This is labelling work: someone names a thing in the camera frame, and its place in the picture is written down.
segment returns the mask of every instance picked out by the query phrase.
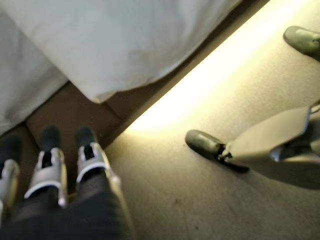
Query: white sheet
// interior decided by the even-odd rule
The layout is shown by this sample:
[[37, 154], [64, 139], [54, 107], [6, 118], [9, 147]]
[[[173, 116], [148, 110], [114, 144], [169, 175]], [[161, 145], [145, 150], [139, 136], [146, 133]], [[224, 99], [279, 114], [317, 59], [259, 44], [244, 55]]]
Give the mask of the white sheet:
[[162, 78], [240, 1], [0, 0], [0, 134], [65, 76], [96, 103]]
[[0, 9], [0, 134], [22, 122], [66, 81]]
[[185, 60], [240, 0], [0, 0], [90, 100], [152, 83]]

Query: beige carpet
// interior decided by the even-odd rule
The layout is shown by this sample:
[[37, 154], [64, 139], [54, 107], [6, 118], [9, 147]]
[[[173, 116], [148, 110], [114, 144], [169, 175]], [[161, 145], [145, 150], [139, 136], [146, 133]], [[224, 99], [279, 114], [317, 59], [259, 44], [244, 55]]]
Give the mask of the beige carpet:
[[235, 174], [184, 143], [227, 142], [320, 98], [320, 62], [288, 46], [291, 25], [320, 31], [320, 0], [271, 0], [107, 149], [142, 240], [320, 239], [320, 191]]

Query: yellow light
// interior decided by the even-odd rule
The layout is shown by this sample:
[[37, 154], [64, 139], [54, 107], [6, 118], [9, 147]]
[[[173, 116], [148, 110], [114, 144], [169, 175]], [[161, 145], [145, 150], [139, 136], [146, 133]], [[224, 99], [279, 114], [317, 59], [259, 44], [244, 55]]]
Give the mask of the yellow light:
[[129, 130], [161, 131], [186, 118], [201, 104], [206, 104], [205, 100], [213, 90], [241, 68], [247, 58], [257, 51], [267, 51], [269, 38], [282, 31], [305, 2], [269, 2], [132, 123]]

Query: white cloth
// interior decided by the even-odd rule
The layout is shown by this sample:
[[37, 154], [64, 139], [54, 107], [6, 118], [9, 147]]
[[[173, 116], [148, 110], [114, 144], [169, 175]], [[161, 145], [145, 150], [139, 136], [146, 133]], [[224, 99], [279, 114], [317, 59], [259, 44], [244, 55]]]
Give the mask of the white cloth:
[[0, 134], [23, 121], [66, 82], [0, 8]]
[[170, 73], [240, 1], [0, 0], [0, 6], [87, 98], [101, 103]]

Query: metal joint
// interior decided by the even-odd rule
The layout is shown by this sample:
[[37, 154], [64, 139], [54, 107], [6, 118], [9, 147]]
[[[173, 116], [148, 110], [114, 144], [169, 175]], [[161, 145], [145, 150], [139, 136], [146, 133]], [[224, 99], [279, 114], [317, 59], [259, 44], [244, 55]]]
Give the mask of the metal joint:
[[24, 198], [28, 199], [34, 192], [45, 187], [56, 187], [58, 189], [58, 204], [60, 207], [67, 205], [67, 168], [63, 152], [55, 147], [51, 149], [51, 166], [42, 167], [44, 151], [41, 151], [38, 162], [34, 168], [33, 176], [28, 191]]

